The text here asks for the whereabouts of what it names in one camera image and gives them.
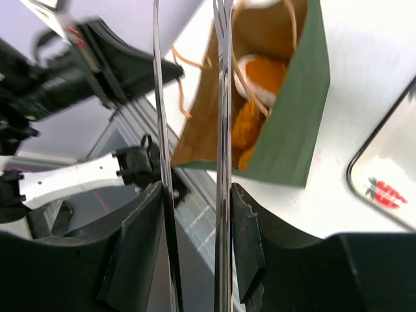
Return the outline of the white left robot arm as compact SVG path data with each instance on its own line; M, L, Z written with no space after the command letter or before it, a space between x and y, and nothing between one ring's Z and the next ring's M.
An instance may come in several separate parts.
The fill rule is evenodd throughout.
M71 23L60 53L40 60L58 38L41 32L28 59L1 42L1 222L16 222L57 199L105 187L141 189L161 179L159 149L150 135L136 146L87 156L104 129L104 110L126 106L182 76L163 60L123 41L102 18Z

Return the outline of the metal food tongs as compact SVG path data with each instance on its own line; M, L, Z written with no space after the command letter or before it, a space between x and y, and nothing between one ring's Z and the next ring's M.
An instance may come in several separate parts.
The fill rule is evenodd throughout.
M214 310L233 309L233 257L231 234L231 82L232 1L214 1L214 27L218 40L218 144L214 262ZM153 69L159 133L161 179L164 188L165 229L168 243L171 310L182 311L181 281L174 226L173 186L168 133L163 103L163 75L159 41L159 3L153 3Z

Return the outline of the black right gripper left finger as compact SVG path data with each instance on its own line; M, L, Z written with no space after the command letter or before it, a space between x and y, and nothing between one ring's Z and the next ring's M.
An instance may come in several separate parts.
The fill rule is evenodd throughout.
M1 233L2 311L145 311L163 224L163 186L62 237Z

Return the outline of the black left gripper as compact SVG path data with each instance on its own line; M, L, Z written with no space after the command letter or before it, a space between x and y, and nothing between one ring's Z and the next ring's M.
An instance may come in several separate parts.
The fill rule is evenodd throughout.
M78 30L99 64L98 80L110 101L126 104L155 89L152 54L124 42L101 18ZM19 95L19 112L55 114L95 95L83 71L67 58L35 75Z

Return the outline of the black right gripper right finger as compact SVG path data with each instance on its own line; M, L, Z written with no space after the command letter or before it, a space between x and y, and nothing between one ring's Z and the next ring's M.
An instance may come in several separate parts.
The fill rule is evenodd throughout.
M415 235L314 237L231 188L239 298L247 311L414 311Z

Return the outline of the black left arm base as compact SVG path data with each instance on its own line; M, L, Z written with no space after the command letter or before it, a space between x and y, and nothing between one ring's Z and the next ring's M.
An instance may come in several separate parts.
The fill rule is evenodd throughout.
M176 169L171 168L172 187L174 197L174 208L177 209L184 202L186 196L190 193L190 189Z

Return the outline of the large orange crumb bread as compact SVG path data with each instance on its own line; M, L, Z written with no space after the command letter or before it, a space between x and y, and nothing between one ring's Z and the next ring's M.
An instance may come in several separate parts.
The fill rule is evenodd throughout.
M238 161L238 170L241 172L246 170L254 154L264 122L265 116L254 101L252 99L246 101L235 119L231 133L232 147L241 152Z

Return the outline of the long sesame bread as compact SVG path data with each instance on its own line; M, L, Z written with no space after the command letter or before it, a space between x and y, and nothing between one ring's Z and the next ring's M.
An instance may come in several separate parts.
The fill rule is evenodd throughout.
M275 104L285 76L287 64L259 55L245 55L237 61L246 84L268 109Z

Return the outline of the green brown paper bag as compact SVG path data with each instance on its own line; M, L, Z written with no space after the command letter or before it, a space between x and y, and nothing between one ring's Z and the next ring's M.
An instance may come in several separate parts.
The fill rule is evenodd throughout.
M330 85L330 66L319 1L295 1L298 38L283 3L242 10L233 26L237 57L263 55L288 62L288 72L242 177L304 187ZM218 42L211 34L189 119L172 156L174 166L215 170L218 131Z

